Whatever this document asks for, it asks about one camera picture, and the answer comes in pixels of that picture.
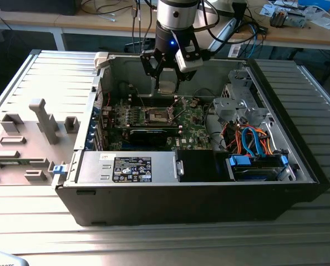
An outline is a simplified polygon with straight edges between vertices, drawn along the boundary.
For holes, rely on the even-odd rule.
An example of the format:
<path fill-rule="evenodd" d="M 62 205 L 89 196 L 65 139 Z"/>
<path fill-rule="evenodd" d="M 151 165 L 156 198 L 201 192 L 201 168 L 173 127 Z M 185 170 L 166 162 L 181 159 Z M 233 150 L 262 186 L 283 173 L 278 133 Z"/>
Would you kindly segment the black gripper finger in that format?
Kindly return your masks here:
<path fill-rule="evenodd" d="M 151 64 L 151 59 L 157 62 L 156 67 Z M 155 90 L 159 89 L 160 74 L 163 71 L 165 63 L 165 54 L 159 50 L 143 50 L 140 54 L 140 60 L 145 74 L 155 79 Z"/>
<path fill-rule="evenodd" d="M 190 81 L 193 76 L 196 74 L 196 71 L 190 71 L 188 73 L 183 73 L 179 70 L 176 70 L 176 77 L 177 77 L 177 81 L 176 81 L 176 91 L 179 91 L 179 87 L 180 87 L 180 83 L 183 81 Z"/>

